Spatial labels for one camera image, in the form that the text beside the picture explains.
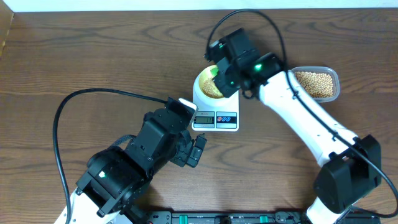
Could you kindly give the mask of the green plastic scoop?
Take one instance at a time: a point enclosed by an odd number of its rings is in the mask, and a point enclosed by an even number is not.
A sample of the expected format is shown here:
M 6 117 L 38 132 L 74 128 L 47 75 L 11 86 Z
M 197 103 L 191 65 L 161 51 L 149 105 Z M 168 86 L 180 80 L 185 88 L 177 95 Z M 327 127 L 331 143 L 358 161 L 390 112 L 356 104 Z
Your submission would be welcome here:
M 218 68 L 214 67 L 210 70 L 212 77 L 216 77 L 218 74 Z

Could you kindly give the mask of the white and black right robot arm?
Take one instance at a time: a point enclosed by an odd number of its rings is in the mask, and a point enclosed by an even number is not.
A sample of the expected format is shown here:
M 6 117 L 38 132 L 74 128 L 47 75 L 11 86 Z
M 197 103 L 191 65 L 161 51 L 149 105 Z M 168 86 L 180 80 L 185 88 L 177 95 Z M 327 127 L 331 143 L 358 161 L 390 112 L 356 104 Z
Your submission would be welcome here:
M 274 110 L 307 145 L 321 170 L 317 195 L 307 209 L 310 223 L 336 223 L 353 204 L 379 186 L 381 147 L 371 135 L 359 138 L 331 117 L 275 54 L 260 55 L 243 29 L 210 43 L 206 59 L 219 69 L 214 79 L 225 97 L 238 90 Z

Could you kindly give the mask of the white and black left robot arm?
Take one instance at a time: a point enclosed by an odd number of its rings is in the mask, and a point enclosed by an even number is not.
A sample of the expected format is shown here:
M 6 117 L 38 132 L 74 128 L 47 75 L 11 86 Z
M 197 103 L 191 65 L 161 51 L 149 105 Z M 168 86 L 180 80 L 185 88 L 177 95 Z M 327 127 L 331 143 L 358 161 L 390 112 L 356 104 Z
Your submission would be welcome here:
M 167 105 L 148 112 L 138 135 L 125 135 L 87 162 L 66 206 L 66 223 L 107 223 L 124 215 L 148 223 L 149 214 L 135 201 L 142 197 L 168 162 L 196 167 L 206 144 L 203 134 L 192 138 L 188 126 L 196 106 Z

